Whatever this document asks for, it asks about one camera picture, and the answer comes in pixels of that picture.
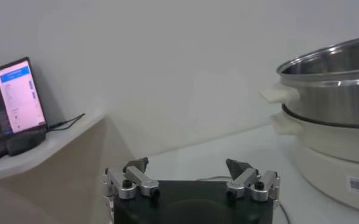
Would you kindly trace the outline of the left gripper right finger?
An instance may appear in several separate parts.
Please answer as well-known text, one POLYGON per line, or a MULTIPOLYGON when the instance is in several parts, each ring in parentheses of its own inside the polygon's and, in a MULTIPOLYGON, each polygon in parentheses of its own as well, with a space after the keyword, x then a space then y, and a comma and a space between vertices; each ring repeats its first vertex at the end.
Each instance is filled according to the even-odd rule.
POLYGON ((249 163, 226 159, 232 179, 227 182, 227 198, 235 201, 250 197, 253 201, 279 201, 280 176, 276 171, 267 170, 261 174, 249 163))

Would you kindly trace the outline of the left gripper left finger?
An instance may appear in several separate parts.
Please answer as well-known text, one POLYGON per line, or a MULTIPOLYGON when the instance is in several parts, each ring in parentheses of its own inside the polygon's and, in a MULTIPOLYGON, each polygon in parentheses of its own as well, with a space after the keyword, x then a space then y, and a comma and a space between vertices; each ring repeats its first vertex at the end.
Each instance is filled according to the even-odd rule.
POLYGON ((136 197, 137 189, 140 194, 156 200, 160 197, 160 186, 157 180, 149 178, 146 168, 149 164, 147 157, 129 161, 122 169, 106 168, 104 172, 104 195, 122 200, 136 197))

